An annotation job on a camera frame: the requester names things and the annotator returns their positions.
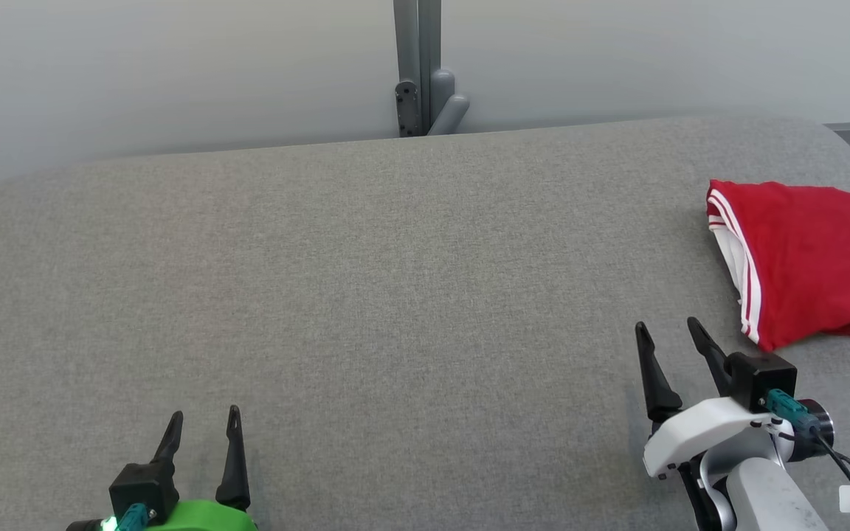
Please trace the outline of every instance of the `teal connector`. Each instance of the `teal connector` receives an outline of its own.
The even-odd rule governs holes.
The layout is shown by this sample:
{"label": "teal connector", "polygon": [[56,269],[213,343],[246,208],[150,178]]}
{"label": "teal connector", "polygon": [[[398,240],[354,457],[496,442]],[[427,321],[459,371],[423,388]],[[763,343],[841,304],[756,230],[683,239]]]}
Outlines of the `teal connector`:
{"label": "teal connector", "polygon": [[117,522],[116,531],[144,531],[149,525],[149,513],[144,504],[132,504]]}
{"label": "teal connector", "polygon": [[769,409],[776,417],[788,420],[798,433],[808,434],[813,426],[816,429],[820,428],[819,419],[815,414],[809,413],[807,407],[802,406],[785,391],[771,389],[766,394],[766,409]]}

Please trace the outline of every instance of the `folded red garment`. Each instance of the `folded red garment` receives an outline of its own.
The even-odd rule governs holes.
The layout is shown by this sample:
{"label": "folded red garment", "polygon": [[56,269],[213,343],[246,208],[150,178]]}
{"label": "folded red garment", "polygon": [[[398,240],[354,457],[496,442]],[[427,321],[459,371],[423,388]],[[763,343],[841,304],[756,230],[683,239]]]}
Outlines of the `folded red garment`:
{"label": "folded red garment", "polygon": [[708,221],[767,353],[813,333],[850,336],[850,194],[711,181]]}

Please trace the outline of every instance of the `white stripe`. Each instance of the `white stripe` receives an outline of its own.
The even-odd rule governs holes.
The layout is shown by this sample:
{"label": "white stripe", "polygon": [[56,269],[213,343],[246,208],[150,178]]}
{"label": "white stripe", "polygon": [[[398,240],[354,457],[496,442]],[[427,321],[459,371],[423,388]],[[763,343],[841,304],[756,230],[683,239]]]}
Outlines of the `white stripe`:
{"label": "white stripe", "polygon": [[[750,246],[746,244],[746,238],[743,236],[743,228],[741,224],[739,224],[738,219],[736,219],[736,215],[730,207],[730,202],[726,201],[726,198],[718,190],[711,190],[711,195],[708,196],[708,202],[714,205],[714,207],[721,212],[723,218],[726,218],[729,221],[726,226],[730,232],[734,233],[736,239],[739,239],[739,242],[743,245],[743,251],[746,253],[746,263],[743,266],[743,289],[741,289],[741,299],[743,303],[741,319],[743,324],[746,325],[746,310],[749,308],[749,328],[748,330],[745,330],[744,333],[746,333],[753,342],[759,343],[759,313],[762,309],[763,299],[762,286],[759,283],[759,275],[756,273],[756,262],[753,262],[753,255],[750,252]],[[749,278],[749,293],[747,293],[746,289],[747,278]]]}

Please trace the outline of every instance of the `white panel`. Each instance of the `white panel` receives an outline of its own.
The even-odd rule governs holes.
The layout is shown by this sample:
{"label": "white panel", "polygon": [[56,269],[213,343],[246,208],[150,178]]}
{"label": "white panel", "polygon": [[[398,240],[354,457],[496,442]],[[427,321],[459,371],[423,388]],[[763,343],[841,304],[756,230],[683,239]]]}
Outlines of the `white panel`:
{"label": "white panel", "polygon": [[0,0],[0,178],[398,135],[388,0]]}
{"label": "white panel", "polygon": [[459,131],[763,108],[850,122],[850,2],[445,0]]}

